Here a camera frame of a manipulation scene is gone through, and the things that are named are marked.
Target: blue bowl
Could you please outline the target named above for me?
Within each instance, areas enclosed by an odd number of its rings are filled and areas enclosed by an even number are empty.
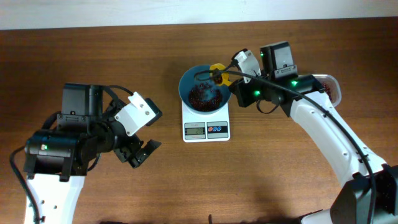
[[[185,105],[187,105],[190,109],[190,111],[197,113],[197,114],[213,114],[217,111],[219,111],[225,104],[227,104],[228,100],[231,98],[232,93],[228,90],[228,87],[226,85],[222,85],[222,86],[218,86],[217,84],[215,84],[213,81],[208,80],[208,81],[198,81],[195,80],[193,78],[193,76],[200,71],[203,70],[209,70],[210,69],[210,65],[197,65],[191,69],[189,69],[188,71],[185,72],[185,74],[182,76],[181,80],[180,80],[180,84],[178,86],[178,91],[180,92],[180,97],[181,100],[184,102]],[[209,78],[210,74],[209,73],[204,73],[201,75],[198,75],[199,79],[206,79]],[[188,96],[189,96],[189,92],[192,90],[192,88],[195,85],[200,85],[201,83],[206,83],[212,85],[211,89],[214,90],[213,92],[215,93],[215,90],[220,90],[221,94],[223,95],[223,100],[221,101],[219,107],[213,111],[198,111],[195,110],[193,108],[193,106],[191,105],[191,103],[188,100]],[[208,99],[212,98],[212,94],[207,94],[208,95]]]

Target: yellow scoop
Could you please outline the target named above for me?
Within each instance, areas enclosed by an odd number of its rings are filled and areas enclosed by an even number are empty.
[[[212,66],[210,66],[210,70],[224,70],[226,67],[222,64],[222,63],[217,63],[214,64]],[[232,82],[229,81],[229,74],[228,73],[222,73],[221,74],[221,82],[219,80],[217,80],[218,82],[215,81],[215,83],[219,86],[222,85],[226,85],[226,86],[230,86],[230,84],[232,84]]]

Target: wooden table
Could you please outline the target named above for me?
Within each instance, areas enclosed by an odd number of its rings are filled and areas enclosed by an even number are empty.
[[[398,164],[397,18],[0,31],[0,217],[22,223],[25,195],[8,158],[61,109],[66,82],[122,85],[163,111],[138,132],[162,146],[138,169],[111,152],[91,171],[74,222],[239,223],[329,208],[340,186],[309,136],[282,110],[229,102],[231,140],[182,141],[178,81],[248,48],[290,42],[300,73],[336,77],[337,110],[372,150]],[[20,169],[24,156],[17,156]]]

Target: white background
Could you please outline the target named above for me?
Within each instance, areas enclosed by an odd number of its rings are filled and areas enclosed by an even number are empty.
[[[398,0],[0,0],[0,29],[398,16]]]

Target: clear plastic container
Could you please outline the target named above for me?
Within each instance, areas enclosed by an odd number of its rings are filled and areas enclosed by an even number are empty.
[[[327,84],[330,88],[331,103],[336,107],[341,101],[341,90],[337,79],[326,74],[312,74],[320,83]]]

